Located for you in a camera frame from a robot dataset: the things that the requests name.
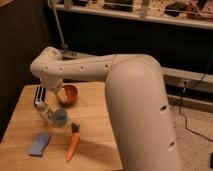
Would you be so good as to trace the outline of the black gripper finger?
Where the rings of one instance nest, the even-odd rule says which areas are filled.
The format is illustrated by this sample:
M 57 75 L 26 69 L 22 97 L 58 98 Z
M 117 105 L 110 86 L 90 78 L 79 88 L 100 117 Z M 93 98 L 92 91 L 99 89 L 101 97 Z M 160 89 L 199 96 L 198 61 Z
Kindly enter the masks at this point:
M 34 97 L 34 106 L 37 106 L 40 102 L 45 101 L 46 89 L 39 85 L 36 88 L 35 97 Z

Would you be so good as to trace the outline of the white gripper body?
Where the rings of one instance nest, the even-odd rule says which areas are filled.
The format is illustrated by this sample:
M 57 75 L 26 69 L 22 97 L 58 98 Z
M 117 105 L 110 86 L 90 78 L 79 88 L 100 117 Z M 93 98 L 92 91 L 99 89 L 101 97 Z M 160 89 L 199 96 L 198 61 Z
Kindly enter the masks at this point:
M 63 81 L 61 79 L 48 79 L 41 80 L 41 84 L 47 90 L 52 91 L 54 94 L 57 94 L 62 89 Z

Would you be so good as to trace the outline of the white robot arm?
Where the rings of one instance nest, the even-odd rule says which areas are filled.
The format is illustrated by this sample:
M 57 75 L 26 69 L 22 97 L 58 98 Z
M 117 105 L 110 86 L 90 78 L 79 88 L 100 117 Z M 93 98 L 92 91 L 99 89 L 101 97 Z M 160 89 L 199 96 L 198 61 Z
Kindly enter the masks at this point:
M 64 79 L 103 81 L 105 101 L 124 171 L 182 171 L 163 72 L 146 54 L 65 60 L 45 48 L 30 70 L 50 91 Z

